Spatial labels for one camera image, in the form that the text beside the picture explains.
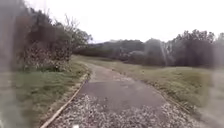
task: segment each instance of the path edge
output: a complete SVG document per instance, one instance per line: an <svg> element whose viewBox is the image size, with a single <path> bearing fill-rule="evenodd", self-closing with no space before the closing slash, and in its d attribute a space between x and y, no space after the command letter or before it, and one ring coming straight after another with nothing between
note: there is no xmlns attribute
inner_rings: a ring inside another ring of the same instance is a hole
<svg viewBox="0 0 224 128"><path fill-rule="evenodd" d="M43 125L40 126L40 128L47 128L62 113L62 111L68 106L68 104L76 97L76 95L81 90L82 86L89 81L90 75L91 75L91 70L86 65L84 65L84 66L87 69L87 73L85 73L79 79L79 83L76 83L74 85L74 86L79 86L79 89L77 91L75 91L75 93L72 95L72 97L69 98L69 100L64 105L62 105L46 122L44 122Z"/></svg>

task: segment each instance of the dense vegetation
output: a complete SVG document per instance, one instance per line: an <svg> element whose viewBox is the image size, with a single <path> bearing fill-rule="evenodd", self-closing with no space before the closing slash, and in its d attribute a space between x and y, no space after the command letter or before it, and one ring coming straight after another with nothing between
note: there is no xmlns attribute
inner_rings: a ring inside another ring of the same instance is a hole
<svg viewBox="0 0 224 128"><path fill-rule="evenodd" d="M224 64L223 41L224 33L215 38L212 32L193 30L168 42L157 39L109 41L86 44L75 53L144 65L214 67Z"/></svg>
<svg viewBox="0 0 224 128"><path fill-rule="evenodd" d="M23 7L15 22L14 62L19 69L61 70L72 52L91 36L66 17L67 24L52 21L48 15Z"/></svg>

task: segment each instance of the sky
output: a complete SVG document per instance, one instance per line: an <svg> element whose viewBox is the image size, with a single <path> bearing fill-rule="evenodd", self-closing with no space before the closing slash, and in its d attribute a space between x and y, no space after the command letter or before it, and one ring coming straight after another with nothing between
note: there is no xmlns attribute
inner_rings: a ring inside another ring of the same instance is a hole
<svg viewBox="0 0 224 128"><path fill-rule="evenodd" d="M95 42L168 41L185 30L224 32L222 0L25 0L65 23L65 14Z"/></svg>

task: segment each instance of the grass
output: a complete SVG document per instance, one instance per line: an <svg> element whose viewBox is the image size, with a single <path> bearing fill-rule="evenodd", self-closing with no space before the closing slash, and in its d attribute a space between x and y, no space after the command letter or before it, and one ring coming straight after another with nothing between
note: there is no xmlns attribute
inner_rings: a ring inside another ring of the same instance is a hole
<svg viewBox="0 0 224 128"><path fill-rule="evenodd" d="M86 68L75 63L74 59L66 67L68 70L64 72L14 73L13 87L23 110L23 116L30 123L30 127L40 126L51 104L62 98L63 94L79 82L79 78L86 73Z"/></svg>
<svg viewBox="0 0 224 128"><path fill-rule="evenodd" d="M150 67L104 61L102 58L76 56L77 60L111 68L129 77L154 86L157 90L179 103L191 114L195 107L203 107L211 86L211 71L191 67Z"/></svg>

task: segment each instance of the green grass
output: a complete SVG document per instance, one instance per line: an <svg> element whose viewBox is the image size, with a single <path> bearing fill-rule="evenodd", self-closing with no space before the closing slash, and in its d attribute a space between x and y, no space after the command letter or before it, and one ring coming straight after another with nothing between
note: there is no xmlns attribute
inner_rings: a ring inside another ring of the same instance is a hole
<svg viewBox="0 0 224 128"><path fill-rule="evenodd" d="M111 68L134 79L154 86L182 107L195 114L194 107L202 107L208 99L211 71L191 67L150 67L104 61L102 58L76 56L77 60Z"/></svg>
<svg viewBox="0 0 224 128"><path fill-rule="evenodd" d="M59 100L86 73L83 65L72 59L64 72L15 72L13 87L31 127L40 125L42 116L52 103Z"/></svg>

